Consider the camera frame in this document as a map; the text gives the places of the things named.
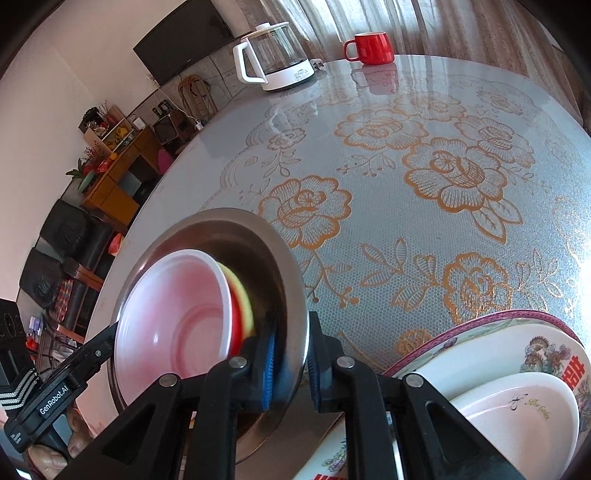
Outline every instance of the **plaid cloth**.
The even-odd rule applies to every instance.
[[[62,280],[60,292],[57,295],[56,304],[54,306],[54,318],[61,323],[66,317],[68,311],[68,304],[70,303],[70,296],[72,295],[72,287],[74,286],[74,280]]]

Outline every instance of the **red mug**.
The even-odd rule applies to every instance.
[[[347,55],[350,43],[357,45],[357,58],[351,59]],[[394,61],[394,49],[386,32],[358,33],[354,40],[345,42],[343,52],[347,60],[360,60],[366,65],[385,65]]]

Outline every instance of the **floral tablecloth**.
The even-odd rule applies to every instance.
[[[523,77],[460,60],[340,61],[319,76],[250,111],[258,124],[203,208],[269,221],[328,333],[377,371],[511,308],[587,339],[591,141],[568,113]]]

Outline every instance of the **pink plastic bowl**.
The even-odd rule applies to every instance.
[[[129,294],[115,337],[127,405],[166,373],[207,373],[227,358],[231,332],[230,289],[212,257],[179,250],[158,260]]]

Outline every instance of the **glass teapot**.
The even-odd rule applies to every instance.
[[[246,73],[245,50],[257,77]],[[292,86],[314,75],[289,22],[257,26],[234,47],[234,61],[238,79],[243,83],[260,83],[263,90]]]

